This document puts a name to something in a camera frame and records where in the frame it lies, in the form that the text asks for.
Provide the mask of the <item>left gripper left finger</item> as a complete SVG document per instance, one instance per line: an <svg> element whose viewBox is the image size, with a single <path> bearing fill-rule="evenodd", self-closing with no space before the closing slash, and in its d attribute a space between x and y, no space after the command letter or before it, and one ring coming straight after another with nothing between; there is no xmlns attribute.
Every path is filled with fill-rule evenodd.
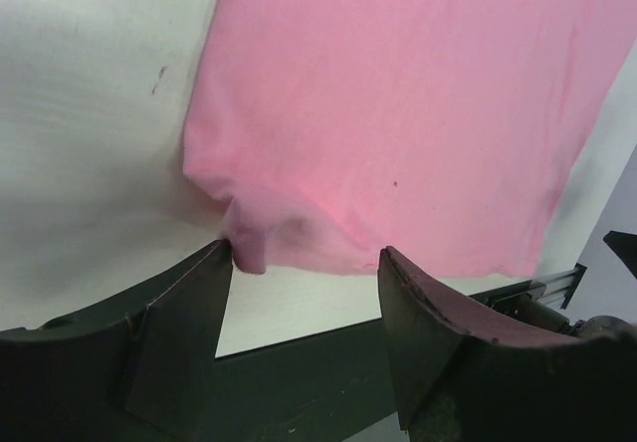
<svg viewBox="0 0 637 442"><path fill-rule="evenodd" d="M233 273L227 241L37 329L1 334L5 440L193 440Z"/></svg>

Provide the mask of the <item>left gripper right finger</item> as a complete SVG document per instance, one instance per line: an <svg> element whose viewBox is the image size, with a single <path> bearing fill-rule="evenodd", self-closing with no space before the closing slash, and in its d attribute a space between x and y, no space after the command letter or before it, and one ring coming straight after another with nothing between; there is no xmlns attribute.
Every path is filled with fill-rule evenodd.
<svg viewBox="0 0 637 442"><path fill-rule="evenodd" d="M381 251L378 292L401 428L411 435L589 435L572 338L518 321Z"/></svg>

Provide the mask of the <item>pink t-shirt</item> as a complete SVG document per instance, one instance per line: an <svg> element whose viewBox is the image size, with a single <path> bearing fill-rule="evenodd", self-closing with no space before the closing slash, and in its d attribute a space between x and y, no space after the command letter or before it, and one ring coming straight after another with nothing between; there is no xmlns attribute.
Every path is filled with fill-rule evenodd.
<svg viewBox="0 0 637 442"><path fill-rule="evenodd" d="M218 0L183 170L236 265L528 276L636 0Z"/></svg>

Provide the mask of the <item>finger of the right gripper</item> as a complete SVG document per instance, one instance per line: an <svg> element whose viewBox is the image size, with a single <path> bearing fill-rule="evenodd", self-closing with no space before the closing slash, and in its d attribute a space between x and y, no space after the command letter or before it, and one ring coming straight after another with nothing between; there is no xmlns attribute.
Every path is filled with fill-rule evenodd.
<svg viewBox="0 0 637 442"><path fill-rule="evenodd" d="M603 241L628 271L637 276L637 235L610 231L603 237Z"/></svg>

